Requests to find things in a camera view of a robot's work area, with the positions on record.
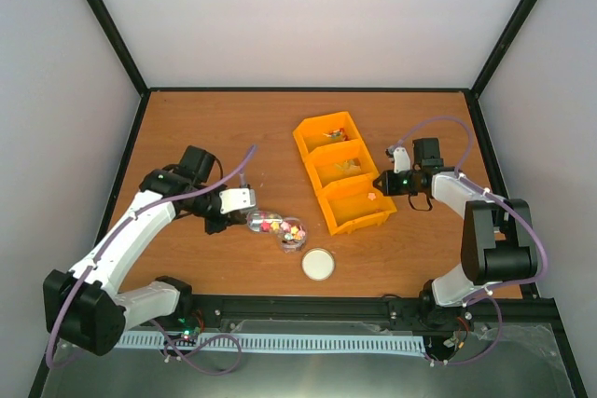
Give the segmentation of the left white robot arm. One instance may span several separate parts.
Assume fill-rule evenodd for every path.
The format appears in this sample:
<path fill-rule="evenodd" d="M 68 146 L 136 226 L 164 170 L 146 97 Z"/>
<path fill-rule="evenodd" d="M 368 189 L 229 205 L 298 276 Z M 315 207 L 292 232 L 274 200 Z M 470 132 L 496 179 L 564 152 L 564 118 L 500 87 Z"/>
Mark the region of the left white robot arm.
<path fill-rule="evenodd" d="M 256 194 L 247 183 L 237 188 L 227 183 L 244 177 L 256 150 L 251 146 L 234 170 L 209 184 L 217 158 L 188 147 L 178 163 L 144 178 L 127 211 L 85 257 L 65 272 L 49 273 L 43 282 L 48 363 L 59 340 L 102 356 L 142 323 L 164 317 L 180 326 L 192 319 L 192 288 L 184 281 L 160 276 L 128 293 L 120 286 L 149 243 L 180 215 L 203 219 L 208 234 L 244 223 Z"/>

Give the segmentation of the silver metal scoop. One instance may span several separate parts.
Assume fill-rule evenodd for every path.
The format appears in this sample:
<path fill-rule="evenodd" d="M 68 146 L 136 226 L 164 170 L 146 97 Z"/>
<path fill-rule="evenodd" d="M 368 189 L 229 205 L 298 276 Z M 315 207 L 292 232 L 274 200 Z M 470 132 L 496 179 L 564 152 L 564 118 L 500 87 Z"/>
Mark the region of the silver metal scoop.
<path fill-rule="evenodd" d="M 246 216 L 248 228 L 255 233 L 277 234 L 282 222 L 283 217 L 277 213 L 253 211 Z"/>

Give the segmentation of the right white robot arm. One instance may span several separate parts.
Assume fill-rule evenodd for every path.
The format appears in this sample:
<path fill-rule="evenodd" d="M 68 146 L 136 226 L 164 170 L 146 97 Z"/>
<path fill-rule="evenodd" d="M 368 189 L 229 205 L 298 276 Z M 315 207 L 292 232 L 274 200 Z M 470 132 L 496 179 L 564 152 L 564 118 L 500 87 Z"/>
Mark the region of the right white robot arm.
<path fill-rule="evenodd" d="M 428 281 L 419 294 L 423 325 L 439 328 L 448 310 L 463 308 L 495 289 L 535 281 L 547 266 L 545 249 L 533 230 L 530 208 L 522 199 L 506 199 L 471 181 L 459 166 L 449 167 L 440 155 L 437 138 L 413 141 L 386 150 L 393 168 L 372 185 L 385 197 L 425 196 L 425 210 L 436 202 L 463 219 L 460 262 L 445 275 Z"/>

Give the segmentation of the white round lid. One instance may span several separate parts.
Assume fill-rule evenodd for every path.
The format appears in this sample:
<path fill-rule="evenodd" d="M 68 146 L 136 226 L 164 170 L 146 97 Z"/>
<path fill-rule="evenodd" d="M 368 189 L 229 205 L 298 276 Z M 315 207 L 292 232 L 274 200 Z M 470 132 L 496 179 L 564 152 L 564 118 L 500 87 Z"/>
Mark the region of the white round lid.
<path fill-rule="evenodd" d="M 310 280 L 324 281 L 333 274 L 335 260 L 329 251 L 322 248 L 314 248 L 303 255 L 301 268 Z"/>

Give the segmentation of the orange three-compartment bin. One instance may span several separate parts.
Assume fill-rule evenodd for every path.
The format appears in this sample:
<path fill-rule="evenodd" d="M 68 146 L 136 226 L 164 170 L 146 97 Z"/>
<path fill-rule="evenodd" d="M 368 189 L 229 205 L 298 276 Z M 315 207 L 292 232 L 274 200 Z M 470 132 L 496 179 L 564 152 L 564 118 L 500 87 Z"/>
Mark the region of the orange three-compartment bin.
<path fill-rule="evenodd" d="M 337 128 L 345 128 L 350 140 L 330 144 L 323 133 Z M 348 112 L 305 118 L 293 138 L 330 235 L 380 226 L 396 213 L 393 200 L 372 186 L 380 172 Z M 357 159 L 361 172 L 345 175 L 335 167 L 347 159 Z"/>

